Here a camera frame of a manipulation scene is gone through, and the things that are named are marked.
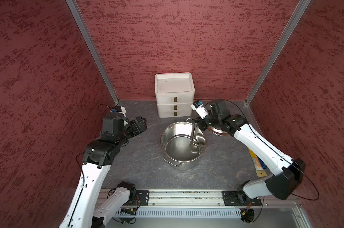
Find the stainless steel pot lid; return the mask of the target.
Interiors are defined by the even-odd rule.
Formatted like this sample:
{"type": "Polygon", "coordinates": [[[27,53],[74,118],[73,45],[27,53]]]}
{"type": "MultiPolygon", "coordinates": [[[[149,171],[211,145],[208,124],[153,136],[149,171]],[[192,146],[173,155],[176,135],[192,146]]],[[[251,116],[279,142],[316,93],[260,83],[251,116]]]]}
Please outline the stainless steel pot lid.
{"type": "Polygon", "coordinates": [[[230,134],[233,127],[229,123],[231,113],[227,108],[226,102],[223,99],[214,99],[209,103],[209,126],[217,134],[230,134]]]}

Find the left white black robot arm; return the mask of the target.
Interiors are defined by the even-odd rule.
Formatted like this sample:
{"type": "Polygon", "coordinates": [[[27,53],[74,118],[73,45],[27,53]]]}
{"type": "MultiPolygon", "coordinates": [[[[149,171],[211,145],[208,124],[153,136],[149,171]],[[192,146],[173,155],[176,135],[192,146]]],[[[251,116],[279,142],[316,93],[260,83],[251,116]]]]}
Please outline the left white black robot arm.
{"type": "Polygon", "coordinates": [[[120,149],[147,130],[141,116],[129,120],[123,113],[108,113],[102,121],[100,136],[83,153],[81,176],[62,228],[104,228],[126,203],[136,201],[135,185],[121,182],[100,206],[96,202],[106,175],[120,149]]]}

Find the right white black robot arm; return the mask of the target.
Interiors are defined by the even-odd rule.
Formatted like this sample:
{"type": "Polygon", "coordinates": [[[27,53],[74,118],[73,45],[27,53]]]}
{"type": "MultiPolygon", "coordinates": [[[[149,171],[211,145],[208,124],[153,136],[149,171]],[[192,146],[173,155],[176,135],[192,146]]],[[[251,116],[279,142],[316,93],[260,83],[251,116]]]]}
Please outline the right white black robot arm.
{"type": "Polygon", "coordinates": [[[249,199],[274,196],[286,200],[301,184],[306,164],[301,159],[292,159],[261,136],[248,120],[239,114],[231,114],[223,99],[210,101],[207,110],[199,100],[191,108],[199,115],[194,122],[204,131],[208,127],[217,128],[246,145],[271,172],[266,179],[247,181],[237,189],[241,204],[249,199]]]}

